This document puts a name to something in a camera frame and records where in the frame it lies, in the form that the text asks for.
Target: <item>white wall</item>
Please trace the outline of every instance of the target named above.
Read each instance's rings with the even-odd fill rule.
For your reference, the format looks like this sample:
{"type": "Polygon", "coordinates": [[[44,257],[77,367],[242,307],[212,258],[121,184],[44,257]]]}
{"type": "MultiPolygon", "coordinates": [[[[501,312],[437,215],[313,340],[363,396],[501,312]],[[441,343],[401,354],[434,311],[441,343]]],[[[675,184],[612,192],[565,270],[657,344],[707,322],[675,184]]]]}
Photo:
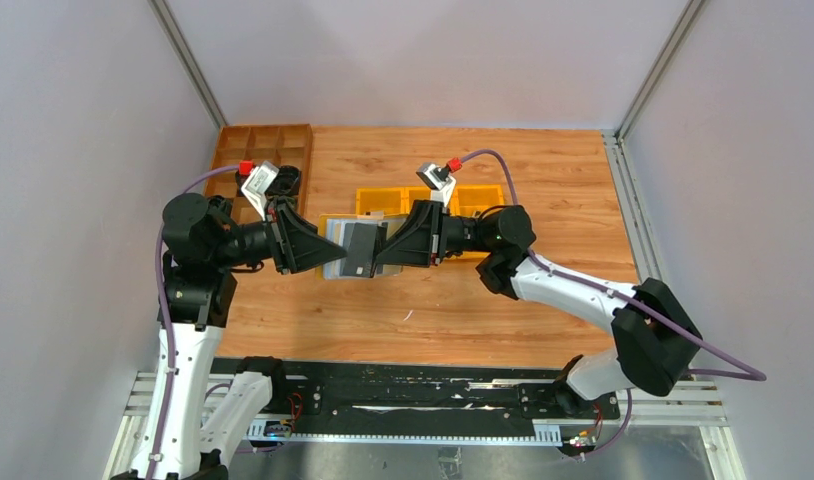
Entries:
{"type": "Polygon", "coordinates": [[[173,0],[230,123],[613,128],[686,0],[173,0]]]}
{"type": "Polygon", "coordinates": [[[0,479],[100,478],[215,131],[145,1],[0,1],[0,479]]]}
{"type": "Polygon", "coordinates": [[[748,478],[814,478],[814,2],[709,2],[628,147],[668,279],[769,375],[717,382],[748,478]]]}

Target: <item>wooden table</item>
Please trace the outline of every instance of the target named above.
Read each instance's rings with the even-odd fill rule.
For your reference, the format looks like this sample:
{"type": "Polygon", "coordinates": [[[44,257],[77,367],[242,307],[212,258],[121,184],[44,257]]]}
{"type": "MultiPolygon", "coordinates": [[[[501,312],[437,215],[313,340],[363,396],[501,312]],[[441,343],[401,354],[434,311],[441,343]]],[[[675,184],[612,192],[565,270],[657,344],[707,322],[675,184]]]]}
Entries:
{"type": "MultiPolygon", "coordinates": [[[[358,187],[421,185],[416,168],[478,148],[505,156],[552,261],[636,282],[601,135],[595,131],[317,127],[306,217],[353,213],[358,187]]],[[[466,184],[503,184],[492,157],[457,172],[466,184]]],[[[505,185],[505,197],[509,192],[505,185]]],[[[451,365],[560,367],[612,345],[597,328],[552,307],[489,293],[476,261],[407,268],[373,280],[237,275],[218,354],[451,365]]]]}

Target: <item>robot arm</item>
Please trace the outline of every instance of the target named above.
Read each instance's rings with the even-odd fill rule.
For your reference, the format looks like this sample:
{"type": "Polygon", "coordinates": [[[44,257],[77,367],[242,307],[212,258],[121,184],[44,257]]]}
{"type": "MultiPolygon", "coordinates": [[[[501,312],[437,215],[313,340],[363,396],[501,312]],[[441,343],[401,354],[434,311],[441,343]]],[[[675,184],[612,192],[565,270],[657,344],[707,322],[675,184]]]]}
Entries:
{"type": "Polygon", "coordinates": [[[168,246],[163,279],[172,335],[160,330],[159,365],[162,371],[167,358],[175,356],[173,384],[168,385],[168,375],[157,375],[142,446],[130,471],[115,479],[226,479],[254,416],[287,403],[282,362],[249,357],[241,362],[228,395],[201,426],[207,378],[236,290],[233,267],[272,259],[279,272],[290,274],[346,255],[342,247],[318,236],[286,198],[266,197],[277,176],[275,167],[264,163],[246,173],[250,175],[241,190],[261,222],[237,225],[230,218],[230,201],[196,193],[175,197],[163,210],[162,239],[168,246]],[[165,431],[155,446],[158,425],[165,431]]]}
{"type": "MultiPolygon", "coordinates": [[[[433,189],[457,168],[426,164],[417,174],[433,189]]],[[[701,338],[669,288],[654,279],[641,285],[610,282],[556,265],[531,252],[535,240],[521,205],[492,207],[473,218],[449,215],[439,201],[417,200],[376,262],[429,267],[464,251],[489,252],[476,270],[491,292],[559,308],[611,334],[615,347],[573,358],[555,380],[550,398],[543,399],[568,414],[589,408],[604,393],[629,387],[668,395],[698,347],[623,298],[651,307],[701,338]]]]}

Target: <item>purple cable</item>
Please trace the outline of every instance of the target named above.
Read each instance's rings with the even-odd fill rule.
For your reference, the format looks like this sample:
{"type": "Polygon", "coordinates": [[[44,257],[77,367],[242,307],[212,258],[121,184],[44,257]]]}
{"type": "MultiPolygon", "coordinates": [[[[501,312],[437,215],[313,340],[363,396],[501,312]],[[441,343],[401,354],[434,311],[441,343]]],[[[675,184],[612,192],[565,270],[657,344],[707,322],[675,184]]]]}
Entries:
{"type": "MultiPolygon", "coordinates": [[[[519,204],[519,196],[516,195],[516,186],[513,185],[513,178],[510,176],[510,170],[507,168],[507,162],[504,161],[504,157],[502,157],[501,154],[499,154],[495,150],[484,148],[484,149],[481,149],[481,150],[475,150],[472,153],[464,155],[463,157],[460,158],[460,162],[461,163],[466,163],[467,161],[472,160],[473,158],[477,157],[478,155],[484,155],[484,154],[492,155],[493,157],[495,157],[496,160],[498,160],[498,163],[501,165],[501,169],[504,170],[504,176],[507,178],[507,187],[510,189],[510,196],[512,197],[513,204],[518,205],[519,204]]],[[[600,284],[598,282],[592,281],[592,280],[590,280],[588,278],[584,278],[584,277],[575,275],[573,273],[567,273],[567,272],[563,272],[563,271],[560,271],[560,270],[552,270],[549,265],[546,265],[539,258],[537,258],[536,254],[534,253],[534,251],[532,249],[528,249],[528,257],[531,259],[531,261],[534,262],[534,264],[537,265],[537,267],[544,270],[549,275],[557,275],[558,277],[565,278],[567,280],[571,280],[573,282],[580,283],[582,285],[586,285],[588,287],[594,288],[594,289],[596,289],[596,290],[598,290],[600,292],[608,292],[610,290],[610,288],[608,288],[607,286],[602,285],[602,284],[600,284]]],[[[622,292],[613,291],[613,295],[615,295],[616,297],[618,297],[621,300],[624,300],[624,301],[628,302],[630,305],[633,305],[635,308],[638,308],[641,311],[645,312],[646,314],[648,314],[652,319],[656,320],[657,322],[660,322],[663,325],[666,325],[672,331],[674,331],[678,335],[682,336],[683,338],[685,338],[686,340],[691,342],[693,345],[696,345],[697,347],[701,348],[702,350],[706,350],[707,352],[713,354],[717,358],[719,358],[719,359],[721,359],[721,360],[723,360],[723,361],[725,361],[725,362],[739,368],[740,370],[743,370],[743,372],[745,372],[745,373],[729,372],[727,370],[699,368],[699,369],[688,369],[687,373],[694,374],[694,375],[712,375],[712,376],[718,376],[718,377],[738,378],[738,379],[741,379],[741,380],[752,380],[752,381],[757,381],[757,382],[766,381],[766,374],[765,373],[761,372],[760,370],[752,367],[751,365],[749,365],[749,364],[747,364],[745,362],[742,362],[742,361],[734,358],[733,356],[725,353],[724,351],[720,350],[719,348],[717,348],[717,347],[705,342],[704,340],[696,337],[695,335],[688,332],[687,330],[682,328],[680,325],[673,322],[672,320],[670,320],[669,318],[667,318],[665,315],[661,314],[657,310],[654,310],[653,308],[649,307],[648,305],[640,302],[639,300],[637,300],[637,299],[635,299],[633,297],[629,297],[628,295],[625,295],[622,292]]],[[[631,401],[631,390],[629,389],[629,390],[627,390],[627,392],[628,392],[628,411],[625,414],[625,420],[622,422],[622,425],[619,427],[619,430],[616,432],[616,434],[613,435],[613,437],[611,437],[610,440],[607,443],[605,443],[600,448],[598,448],[598,449],[594,450],[593,452],[591,452],[590,455],[592,455],[593,453],[600,452],[602,450],[607,449],[610,445],[612,445],[621,436],[621,434],[628,427],[628,423],[631,420],[631,402],[632,401],[631,401]]]]}
{"type": "MultiPolygon", "coordinates": [[[[237,169],[236,166],[221,167],[211,170],[192,182],[191,185],[186,187],[182,193],[186,193],[193,189],[204,180],[219,175],[222,173],[233,172],[237,169]]],[[[154,444],[151,447],[151,456],[160,453],[160,446],[163,442],[163,433],[166,430],[166,419],[168,418],[168,408],[171,403],[171,392],[174,385],[174,369],[175,369],[175,356],[177,349],[174,343],[174,331],[171,324],[171,313],[169,312],[168,298],[166,298],[165,287],[163,286],[163,227],[160,225],[160,233],[157,235],[157,247],[154,251],[154,271],[157,276],[157,292],[160,297],[160,310],[163,313],[163,328],[166,330],[166,345],[168,346],[168,354],[166,360],[168,362],[168,372],[166,373],[166,387],[163,390],[163,400],[160,403],[160,413],[157,415],[157,429],[154,431],[154,444]]],[[[152,459],[148,460],[148,471],[145,473],[146,479],[154,478],[154,470],[157,468],[157,461],[152,459]]]]}
{"type": "Polygon", "coordinates": [[[207,389],[207,393],[204,394],[204,399],[210,396],[211,393],[215,392],[220,388],[230,388],[230,383],[219,383],[217,385],[213,385],[212,387],[207,389]]]}

